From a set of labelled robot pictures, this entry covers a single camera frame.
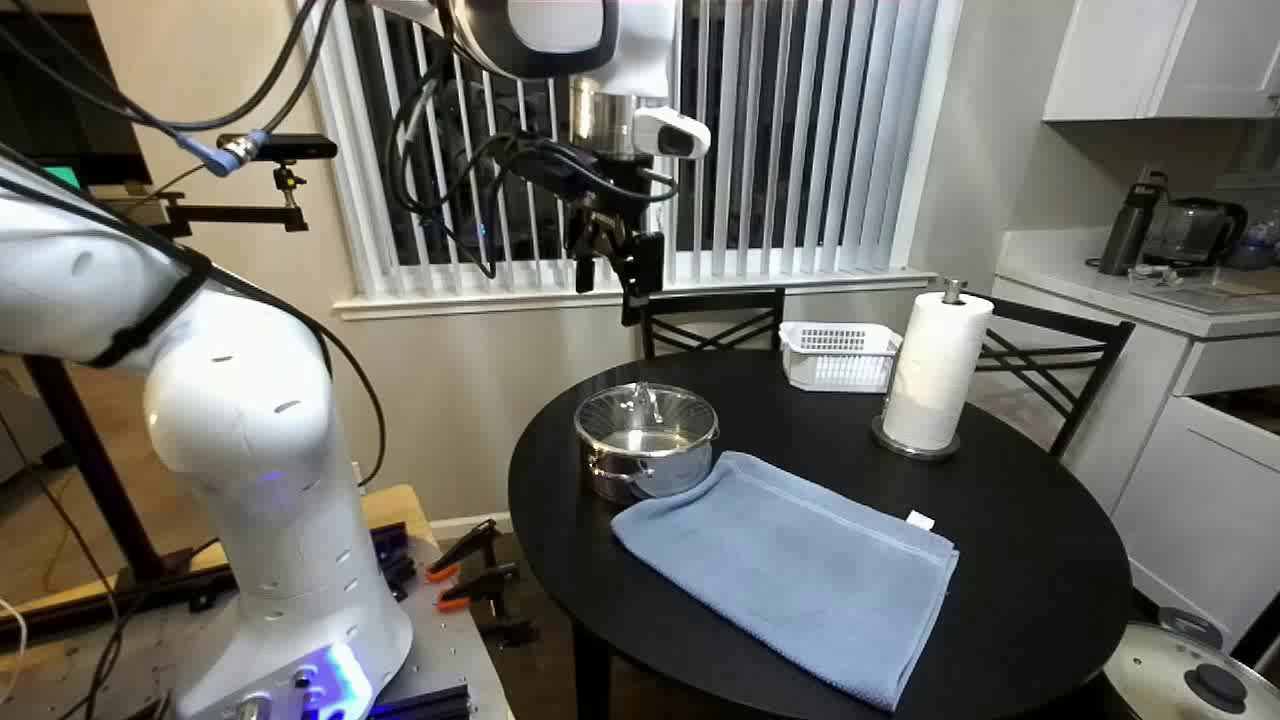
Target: chair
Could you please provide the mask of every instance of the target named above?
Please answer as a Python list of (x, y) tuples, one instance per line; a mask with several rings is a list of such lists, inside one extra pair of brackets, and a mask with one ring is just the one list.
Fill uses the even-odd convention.
[(672, 350), (778, 350), (785, 286), (662, 290), (641, 309), (645, 360)]
[(1010, 299), (992, 305), (974, 373), (1007, 373), (1033, 388), (1060, 415), (1047, 454), (1063, 454), (1133, 325), (1101, 325)]

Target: black table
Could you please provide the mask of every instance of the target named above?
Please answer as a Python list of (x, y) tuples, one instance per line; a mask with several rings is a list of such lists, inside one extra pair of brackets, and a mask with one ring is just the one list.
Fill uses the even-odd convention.
[(662, 356), (554, 394), (522, 429), (509, 470), (522, 565), (576, 623), (580, 715), (606, 715), (606, 652), (766, 715), (880, 715), (610, 541), (610, 512), (580, 485), (571, 410), (587, 390), (624, 378), (685, 385), (717, 405), (721, 446), (750, 451), (891, 514), (915, 506), (960, 547), (901, 715), (1017, 715), (1080, 687), (1110, 655), (1128, 619), (1118, 535), (1076, 474), (1033, 441), (966, 409), (960, 454), (921, 465), (872, 441), (880, 394), (797, 390), (765, 350)]

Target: cloth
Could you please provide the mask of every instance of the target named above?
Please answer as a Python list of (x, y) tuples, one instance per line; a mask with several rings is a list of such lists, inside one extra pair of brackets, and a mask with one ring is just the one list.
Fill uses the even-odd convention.
[(957, 572), (957, 545), (742, 451), (610, 519), (658, 576), (806, 668), (894, 708)]

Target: white wall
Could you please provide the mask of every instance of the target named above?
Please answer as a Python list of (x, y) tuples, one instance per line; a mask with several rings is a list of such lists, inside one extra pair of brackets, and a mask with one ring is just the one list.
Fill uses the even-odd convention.
[[(1176, 175), (1228, 156), (1232, 128), (1042, 128), (1038, 103), (1066, 6), (1066, 0), (966, 0), (926, 159), (915, 269), (985, 286), (1005, 229), (1109, 218), (1147, 152), (1162, 152)], [(246, 97), (290, 17), (283, 0), (91, 0), (91, 11), (119, 85), (159, 116), (208, 116)], [(305, 103), (286, 128), (318, 128), (314, 106)], [(154, 178), (193, 162), (154, 131), (139, 139)], [(311, 232), (202, 223), (193, 243), (351, 338), (391, 421), (385, 478), (417, 485), (433, 514), (498, 512), (509, 451), (528, 415), (571, 378), (633, 360), (633, 330), (617, 325), (617, 309), (345, 325), (332, 315), (332, 299), (351, 290), (334, 192), (322, 162), (301, 170)], [(231, 178), (199, 175), (184, 187), (199, 202), (280, 201), (267, 167)], [(903, 290), (825, 290), (787, 305), (787, 315), (804, 319), (901, 325), (903, 312)], [(339, 388), (351, 446), (364, 458), (366, 405), (348, 375)]]

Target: window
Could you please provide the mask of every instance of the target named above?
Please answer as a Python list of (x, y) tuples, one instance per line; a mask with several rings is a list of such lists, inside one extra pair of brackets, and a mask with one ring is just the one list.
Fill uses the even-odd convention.
[[(650, 212), (668, 286), (901, 269), (909, 175), (926, 156), (950, 20), (957, 0), (685, 0), (676, 103), (717, 143), (694, 162), (658, 162), (680, 178)], [(494, 131), (565, 135), (565, 85), (517, 85), (448, 56), (452, 85), (402, 103), (428, 64), (428, 30), (366, 0), (345, 5), (322, 42), (318, 98), (345, 148), (360, 294), (571, 294), (565, 202), (464, 170)], [(409, 143), (386, 139), (394, 106), (422, 124)], [(402, 212), (391, 192), (433, 212)]]

